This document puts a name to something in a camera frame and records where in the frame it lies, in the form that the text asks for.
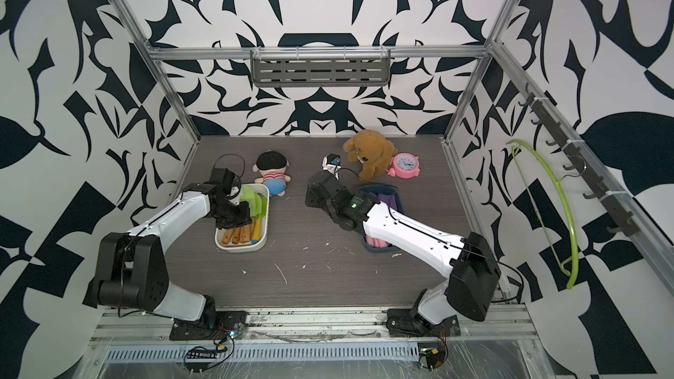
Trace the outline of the purple shovel pink handle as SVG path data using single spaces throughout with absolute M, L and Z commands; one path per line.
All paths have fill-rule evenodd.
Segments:
M 390 245 L 385 240 L 375 239 L 375 238 L 372 238 L 370 236 L 366 236 L 365 240 L 366 240 L 366 244 L 370 247 L 373 247 L 373 248 L 386 248 L 386 247 L 389 247 L 389 245 Z
M 400 203 L 400 201 L 398 199 L 398 196 L 396 194 L 393 194 L 393 195 L 382 194 L 382 193 L 375 194 L 373 192 L 370 192 L 369 195 L 371 197 L 377 198 L 380 202 L 388 205 L 391 208 L 391 210 L 395 210 L 397 212 L 403 211 L 403 207 L 401 206 L 401 203 Z

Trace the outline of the white storage box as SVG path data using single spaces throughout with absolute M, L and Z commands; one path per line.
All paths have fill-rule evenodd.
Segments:
M 248 203 L 250 222 L 241 227 L 217 229 L 215 243 L 229 253 L 247 253 L 262 249 L 267 241 L 270 191 L 263 184 L 244 184 L 242 203 Z

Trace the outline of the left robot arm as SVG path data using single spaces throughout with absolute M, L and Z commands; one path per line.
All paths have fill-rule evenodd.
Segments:
M 100 242 L 88 296 L 95 305 L 124 308 L 172 319 L 172 340 L 208 340 L 223 329 L 212 297 L 187 291 L 170 280 L 165 254 L 200 219 L 219 229 L 251 222 L 249 204 L 240 200 L 242 181 L 227 168 L 187 186 L 151 219 Z

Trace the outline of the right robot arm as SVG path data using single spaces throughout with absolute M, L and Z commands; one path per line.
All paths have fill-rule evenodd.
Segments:
M 459 317 L 485 321 L 501 271 L 482 235 L 463 237 L 431 228 L 365 191 L 351 193 L 326 170 L 310 177 L 305 204 L 323 210 L 345 231 L 390 243 L 444 278 L 433 289 L 421 291 L 412 308 L 387 312 L 390 335 L 429 336 Z

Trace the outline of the teal storage box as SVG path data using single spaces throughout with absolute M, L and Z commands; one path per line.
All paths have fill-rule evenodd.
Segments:
M 392 186 L 369 185 L 361 187 L 359 191 L 362 191 L 372 197 L 377 198 L 379 201 L 385 203 L 393 210 L 396 210 L 401 213 L 404 212 L 402 201 L 400 199 L 398 191 Z M 390 251 L 396 251 L 398 249 L 397 247 L 391 245 L 388 242 L 384 242 L 383 240 L 379 239 L 374 239 L 369 235 L 363 236 L 363 245 L 369 252 L 372 252 L 374 254 L 382 254 Z

